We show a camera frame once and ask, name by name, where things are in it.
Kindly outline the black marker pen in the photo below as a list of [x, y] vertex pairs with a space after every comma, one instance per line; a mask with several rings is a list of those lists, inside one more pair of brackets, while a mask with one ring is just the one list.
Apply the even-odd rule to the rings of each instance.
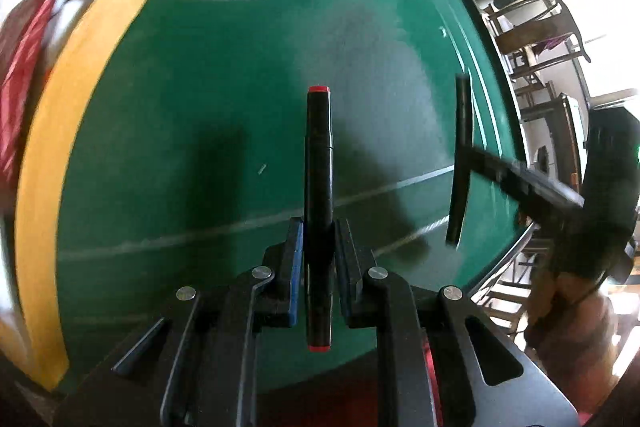
[[473, 107], [471, 79], [468, 75], [456, 76], [456, 143], [454, 143], [454, 177], [452, 178], [449, 221], [446, 243], [457, 248], [468, 205], [471, 167], [468, 150], [473, 144]]

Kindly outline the black marker red ends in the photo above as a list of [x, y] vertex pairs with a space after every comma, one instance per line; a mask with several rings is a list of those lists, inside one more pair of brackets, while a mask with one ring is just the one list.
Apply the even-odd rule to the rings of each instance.
[[311, 352], [332, 341], [333, 140], [331, 93], [312, 86], [307, 93], [304, 191], [306, 338]]

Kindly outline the dark red fabric pouch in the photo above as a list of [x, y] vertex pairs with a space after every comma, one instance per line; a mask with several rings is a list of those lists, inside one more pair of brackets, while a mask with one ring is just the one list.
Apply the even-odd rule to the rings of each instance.
[[1, 186], [17, 189], [32, 119], [34, 75], [58, 0], [22, 0], [1, 25]]

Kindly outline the wooden chair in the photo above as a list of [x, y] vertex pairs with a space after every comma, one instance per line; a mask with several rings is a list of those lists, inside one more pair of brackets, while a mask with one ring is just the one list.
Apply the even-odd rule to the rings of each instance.
[[[543, 3], [544, 10], [525, 22], [505, 30], [500, 26], [500, 18], [525, 8], [531, 4]], [[491, 6], [485, 9], [488, 22], [497, 31], [496, 46], [500, 54], [510, 58], [510, 77], [539, 80], [537, 74], [541, 70], [564, 62], [578, 60], [582, 57], [588, 64], [592, 62], [586, 51], [576, 20], [564, 0], [520, 0], [509, 4], [501, 10]], [[551, 51], [556, 46], [566, 43], [574, 37], [577, 46], [574, 51], [559, 55], [547, 61], [539, 61], [544, 51]]]

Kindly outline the yellow-rimmed white storage box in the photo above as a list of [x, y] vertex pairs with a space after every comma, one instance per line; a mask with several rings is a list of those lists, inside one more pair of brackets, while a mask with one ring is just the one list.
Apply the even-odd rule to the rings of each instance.
[[[1, 25], [21, 1], [1, 0]], [[58, 217], [70, 153], [108, 61], [147, 1], [55, 3], [35, 70], [17, 189], [1, 187], [1, 250], [12, 280], [1, 351], [46, 390], [70, 366], [56, 288]]]

